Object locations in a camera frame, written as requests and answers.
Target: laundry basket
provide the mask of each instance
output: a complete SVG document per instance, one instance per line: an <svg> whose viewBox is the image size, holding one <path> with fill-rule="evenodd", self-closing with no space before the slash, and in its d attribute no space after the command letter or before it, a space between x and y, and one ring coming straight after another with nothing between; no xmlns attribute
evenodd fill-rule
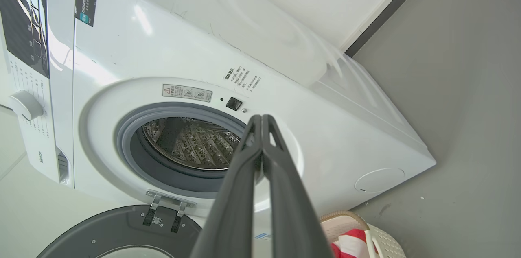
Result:
<svg viewBox="0 0 521 258"><path fill-rule="evenodd" d="M347 210L336 211L320 218L320 225L329 243L338 240L338 236L358 228L366 234L367 249L371 258L405 258L402 247L392 236L363 221L359 215Z"/></svg>

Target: washing machine door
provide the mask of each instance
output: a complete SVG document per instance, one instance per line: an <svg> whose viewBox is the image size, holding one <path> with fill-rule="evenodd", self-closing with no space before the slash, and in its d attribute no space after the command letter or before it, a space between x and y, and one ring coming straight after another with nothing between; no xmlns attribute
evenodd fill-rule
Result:
<svg viewBox="0 0 521 258"><path fill-rule="evenodd" d="M38 258L187 258L201 227L184 215L171 232L177 211L158 206L149 226L150 206L125 206L78 223L54 240Z"/></svg>

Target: white washing machine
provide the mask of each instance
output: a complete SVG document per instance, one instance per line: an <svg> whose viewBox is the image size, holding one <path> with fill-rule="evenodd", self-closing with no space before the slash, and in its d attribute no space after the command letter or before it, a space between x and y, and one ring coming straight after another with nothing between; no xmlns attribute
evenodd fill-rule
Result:
<svg viewBox="0 0 521 258"><path fill-rule="evenodd" d="M363 67L268 0L0 2L31 164L122 206L42 257L123 255L132 245L187 256L255 114L275 117L318 214L435 165ZM269 239L261 171L254 202L253 237ZM136 234L108 241L115 231ZM182 250L161 248L168 239Z"/></svg>

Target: black square latch hole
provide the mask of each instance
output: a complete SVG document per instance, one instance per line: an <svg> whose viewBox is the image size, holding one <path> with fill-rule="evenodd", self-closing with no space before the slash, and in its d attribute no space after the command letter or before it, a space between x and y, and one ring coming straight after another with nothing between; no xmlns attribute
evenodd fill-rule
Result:
<svg viewBox="0 0 521 258"><path fill-rule="evenodd" d="M236 98L230 97L230 100L226 104L226 107L229 107L232 110L238 110L240 108L241 104L242 104L242 101L240 101Z"/></svg>

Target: silver knob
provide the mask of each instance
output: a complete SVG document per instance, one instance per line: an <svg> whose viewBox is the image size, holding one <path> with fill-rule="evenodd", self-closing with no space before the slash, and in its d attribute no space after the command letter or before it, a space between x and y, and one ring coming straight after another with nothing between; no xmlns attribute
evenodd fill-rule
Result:
<svg viewBox="0 0 521 258"><path fill-rule="evenodd" d="M13 111L26 120L43 115L43 108L37 99L25 90L20 90L9 97L9 103Z"/></svg>

